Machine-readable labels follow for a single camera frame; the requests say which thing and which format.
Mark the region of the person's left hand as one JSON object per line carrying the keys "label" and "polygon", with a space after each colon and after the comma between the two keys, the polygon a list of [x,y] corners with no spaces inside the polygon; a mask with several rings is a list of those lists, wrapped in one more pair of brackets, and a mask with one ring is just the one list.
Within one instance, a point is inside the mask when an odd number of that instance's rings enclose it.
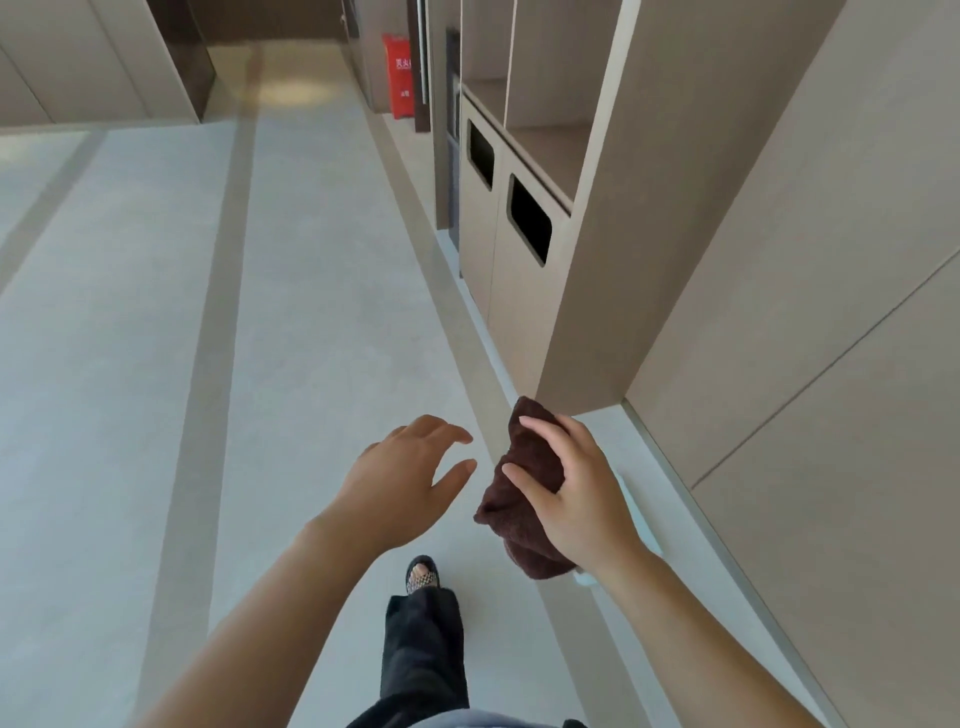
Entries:
{"label": "person's left hand", "polygon": [[432,415],[391,431],[347,473],[319,517],[324,529],[368,561],[420,538],[440,519],[431,517],[429,489],[457,464],[438,476],[444,457],[473,442],[462,426]]}

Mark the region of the person's right hand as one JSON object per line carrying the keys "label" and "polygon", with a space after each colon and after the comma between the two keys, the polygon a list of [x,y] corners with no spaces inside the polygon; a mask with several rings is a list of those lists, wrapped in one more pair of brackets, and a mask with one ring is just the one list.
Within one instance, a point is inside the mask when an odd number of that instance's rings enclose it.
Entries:
{"label": "person's right hand", "polygon": [[552,545],[605,587],[648,550],[634,526],[618,480],[592,433],[564,415],[557,422],[522,416],[562,467],[562,526],[544,529]]}

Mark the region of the person's right forearm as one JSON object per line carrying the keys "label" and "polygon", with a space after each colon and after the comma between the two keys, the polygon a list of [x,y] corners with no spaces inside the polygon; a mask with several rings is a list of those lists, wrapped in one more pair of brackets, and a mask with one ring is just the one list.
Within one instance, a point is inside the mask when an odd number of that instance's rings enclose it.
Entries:
{"label": "person's right forearm", "polygon": [[589,571],[629,622],[683,728],[824,728],[638,539]]}

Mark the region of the person's left forearm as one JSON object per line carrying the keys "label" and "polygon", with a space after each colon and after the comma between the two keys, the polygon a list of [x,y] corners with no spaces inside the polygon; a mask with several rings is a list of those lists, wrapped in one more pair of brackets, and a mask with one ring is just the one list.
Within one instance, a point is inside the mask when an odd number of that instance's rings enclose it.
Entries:
{"label": "person's left forearm", "polygon": [[424,532],[334,509],[310,520],[136,728],[286,728],[357,584]]}

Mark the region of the person's black mesh shoe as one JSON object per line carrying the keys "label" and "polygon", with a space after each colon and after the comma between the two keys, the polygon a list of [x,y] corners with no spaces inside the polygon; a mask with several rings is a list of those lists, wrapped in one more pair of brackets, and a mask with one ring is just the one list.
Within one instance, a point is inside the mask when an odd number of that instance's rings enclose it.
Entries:
{"label": "person's black mesh shoe", "polygon": [[439,572],[434,560],[427,555],[420,555],[408,564],[404,577],[405,592],[408,597],[422,589],[437,589],[441,587]]}

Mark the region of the person's black trouser leg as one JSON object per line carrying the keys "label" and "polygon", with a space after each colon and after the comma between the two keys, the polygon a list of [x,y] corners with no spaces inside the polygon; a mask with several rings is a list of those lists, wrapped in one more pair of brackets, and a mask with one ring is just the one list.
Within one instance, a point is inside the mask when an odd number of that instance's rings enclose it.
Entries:
{"label": "person's black trouser leg", "polygon": [[390,598],[379,697],[345,728],[412,728],[466,710],[464,626],[452,589],[422,587]]}

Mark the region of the beige built-in waste bin cabinet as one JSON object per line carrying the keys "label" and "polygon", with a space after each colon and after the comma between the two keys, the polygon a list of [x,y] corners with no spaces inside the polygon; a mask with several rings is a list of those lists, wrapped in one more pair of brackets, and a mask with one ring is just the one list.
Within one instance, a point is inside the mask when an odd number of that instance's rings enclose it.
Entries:
{"label": "beige built-in waste bin cabinet", "polygon": [[543,404],[570,214],[469,94],[462,96],[460,265],[516,392]]}

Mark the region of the beige open shelf unit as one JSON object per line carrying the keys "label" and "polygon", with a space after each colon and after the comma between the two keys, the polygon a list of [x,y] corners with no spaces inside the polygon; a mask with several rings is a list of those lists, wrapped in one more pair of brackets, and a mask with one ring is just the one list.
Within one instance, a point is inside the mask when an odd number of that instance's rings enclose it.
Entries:
{"label": "beige open shelf unit", "polygon": [[570,212],[611,58],[642,0],[461,0],[468,96]]}

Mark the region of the red fire extinguisher box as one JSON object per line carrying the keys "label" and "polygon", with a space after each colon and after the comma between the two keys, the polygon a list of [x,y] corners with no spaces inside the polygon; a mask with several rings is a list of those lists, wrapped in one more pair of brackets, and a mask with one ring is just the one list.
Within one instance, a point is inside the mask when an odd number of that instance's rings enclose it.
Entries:
{"label": "red fire extinguisher box", "polygon": [[386,58],[390,113],[394,119],[412,118],[416,98],[409,38],[385,32],[381,41]]}

